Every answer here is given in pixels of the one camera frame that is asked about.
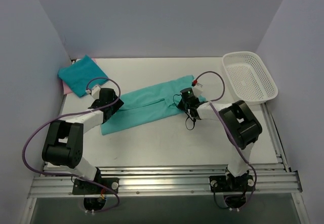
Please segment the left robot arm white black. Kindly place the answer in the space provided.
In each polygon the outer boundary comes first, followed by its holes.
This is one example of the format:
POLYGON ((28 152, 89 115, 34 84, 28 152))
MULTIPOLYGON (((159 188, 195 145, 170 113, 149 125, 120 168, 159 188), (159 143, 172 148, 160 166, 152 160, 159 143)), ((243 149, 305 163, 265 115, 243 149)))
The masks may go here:
POLYGON ((112 88, 95 86, 90 95, 94 101, 85 114, 50 123, 42 159, 85 179, 84 188, 97 193, 102 187, 101 173, 83 157, 84 134, 106 123, 124 103, 112 88))

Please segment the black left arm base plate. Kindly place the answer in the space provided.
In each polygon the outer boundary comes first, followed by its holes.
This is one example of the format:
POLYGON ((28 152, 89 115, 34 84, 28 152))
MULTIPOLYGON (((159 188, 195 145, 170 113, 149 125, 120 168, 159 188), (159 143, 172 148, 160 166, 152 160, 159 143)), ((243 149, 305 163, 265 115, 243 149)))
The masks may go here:
MULTIPOLYGON (((119 188, 119 178, 110 177, 102 178, 99 183, 115 193, 118 193, 119 188)), ((73 195, 99 195, 99 194, 110 194, 107 190, 104 190, 103 187, 97 186, 88 181, 83 181, 80 179, 75 179, 72 189, 73 195)))

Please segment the light green t shirt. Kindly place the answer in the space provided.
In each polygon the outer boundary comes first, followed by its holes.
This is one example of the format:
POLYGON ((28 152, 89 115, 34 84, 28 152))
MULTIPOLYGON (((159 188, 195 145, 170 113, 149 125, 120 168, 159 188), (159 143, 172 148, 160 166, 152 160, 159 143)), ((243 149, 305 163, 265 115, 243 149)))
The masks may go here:
POLYGON ((176 105, 180 91, 189 88, 193 75, 159 83, 122 95, 123 106, 104 124, 101 134, 108 135, 182 113, 176 105))

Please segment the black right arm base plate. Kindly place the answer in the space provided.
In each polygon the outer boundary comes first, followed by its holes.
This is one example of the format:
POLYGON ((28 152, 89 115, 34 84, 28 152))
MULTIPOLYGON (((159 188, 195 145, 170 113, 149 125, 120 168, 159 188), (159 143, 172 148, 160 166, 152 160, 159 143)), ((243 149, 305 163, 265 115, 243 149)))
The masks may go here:
POLYGON ((251 192, 254 190, 254 180, 249 174, 234 177, 227 175, 209 176, 211 192, 227 193, 227 192, 251 192))

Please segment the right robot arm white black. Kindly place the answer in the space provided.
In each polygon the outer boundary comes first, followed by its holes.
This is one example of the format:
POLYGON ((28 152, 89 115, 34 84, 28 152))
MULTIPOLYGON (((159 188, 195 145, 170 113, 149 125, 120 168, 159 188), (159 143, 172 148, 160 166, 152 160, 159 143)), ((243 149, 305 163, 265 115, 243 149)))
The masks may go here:
POLYGON ((232 157, 227 166, 225 184, 231 190, 238 189, 247 177, 250 155, 263 129, 249 106, 242 100, 230 104, 200 101, 192 88, 180 91, 177 108, 197 120, 219 121, 229 142, 233 145, 232 157))

